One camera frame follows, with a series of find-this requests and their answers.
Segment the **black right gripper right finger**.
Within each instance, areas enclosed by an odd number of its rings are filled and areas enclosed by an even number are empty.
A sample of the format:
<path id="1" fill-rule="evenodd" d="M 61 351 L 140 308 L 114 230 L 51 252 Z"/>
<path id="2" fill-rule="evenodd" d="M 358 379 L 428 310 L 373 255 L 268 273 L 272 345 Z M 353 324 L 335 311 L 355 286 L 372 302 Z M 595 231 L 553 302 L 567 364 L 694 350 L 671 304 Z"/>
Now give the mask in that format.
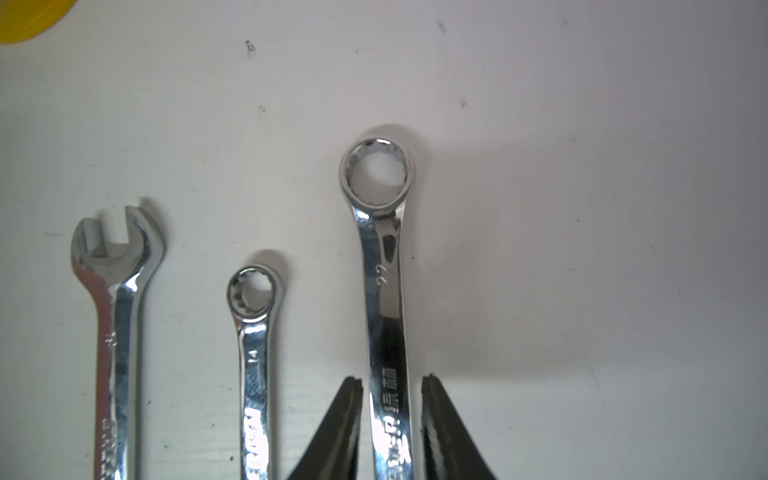
<path id="1" fill-rule="evenodd" d="M 427 479 L 495 479 L 441 380 L 424 376 L 422 437 Z"/>

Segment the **small chrome combination wrench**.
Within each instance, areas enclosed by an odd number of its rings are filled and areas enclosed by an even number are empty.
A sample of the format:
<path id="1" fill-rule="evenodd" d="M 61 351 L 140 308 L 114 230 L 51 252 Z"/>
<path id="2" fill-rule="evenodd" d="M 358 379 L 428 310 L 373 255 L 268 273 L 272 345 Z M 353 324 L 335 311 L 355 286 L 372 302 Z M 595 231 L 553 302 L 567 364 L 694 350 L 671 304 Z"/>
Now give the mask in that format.
<path id="1" fill-rule="evenodd" d="M 246 299 L 248 279 L 265 277 L 269 285 L 266 302 L 254 307 Z M 242 479 L 267 479 L 271 468 L 270 445 L 270 323 L 277 316 L 284 296 L 279 274 L 264 264 L 237 271 L 227 285 L 227 304 L 238 341 L 240 387 L 239 466 Z"/>

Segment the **long chrome combination wrench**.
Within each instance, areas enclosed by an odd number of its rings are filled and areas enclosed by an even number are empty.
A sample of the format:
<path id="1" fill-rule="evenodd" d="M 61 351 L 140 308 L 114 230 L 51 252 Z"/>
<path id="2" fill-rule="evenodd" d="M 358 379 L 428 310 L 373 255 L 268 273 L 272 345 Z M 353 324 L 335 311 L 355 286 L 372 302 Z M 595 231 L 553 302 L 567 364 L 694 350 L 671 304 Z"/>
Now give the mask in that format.
<path id="1" fill-rule="evenodd" d="M 352 177 L 371 154 L 393 157 L 403 167 L 403 184 L 383 203 L 366 201 Z M 339 183 L 358 229 L 363 262 L 369 350 L 369 415 L 374 477 L 412 479 L 413 429 L 401 278 L 400 238 L 415 166 L 407 151 L 386 138 L 351 146 L 339 166 Z"/>

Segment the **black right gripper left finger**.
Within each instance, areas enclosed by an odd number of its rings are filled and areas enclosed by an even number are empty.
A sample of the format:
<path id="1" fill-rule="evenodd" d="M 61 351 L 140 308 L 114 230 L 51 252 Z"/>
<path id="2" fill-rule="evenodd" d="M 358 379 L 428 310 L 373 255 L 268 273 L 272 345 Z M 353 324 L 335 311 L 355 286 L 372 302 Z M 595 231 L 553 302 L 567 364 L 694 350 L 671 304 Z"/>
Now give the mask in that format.
<path id="1" fill-rule="evenodd" d="M 289 479 L 357 478 L 363 385 L 346 377 Z"/>

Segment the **chrome end wrench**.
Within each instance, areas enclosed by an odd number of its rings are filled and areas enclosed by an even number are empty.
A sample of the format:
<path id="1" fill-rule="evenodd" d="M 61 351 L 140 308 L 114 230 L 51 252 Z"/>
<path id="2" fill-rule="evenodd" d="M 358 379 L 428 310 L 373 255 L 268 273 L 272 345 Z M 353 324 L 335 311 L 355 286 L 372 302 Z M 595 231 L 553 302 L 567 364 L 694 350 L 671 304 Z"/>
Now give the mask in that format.
<path id="1" fill-rule="evenodd" d="M 82 219 L 72 237 L 73 272 L 97 314 L 95 479 L 136 479 L 139 324 L 144 291 L 165 253 L 152 216 L 125 208 L 128 243 L 111 255 L 101 222 Z"/>

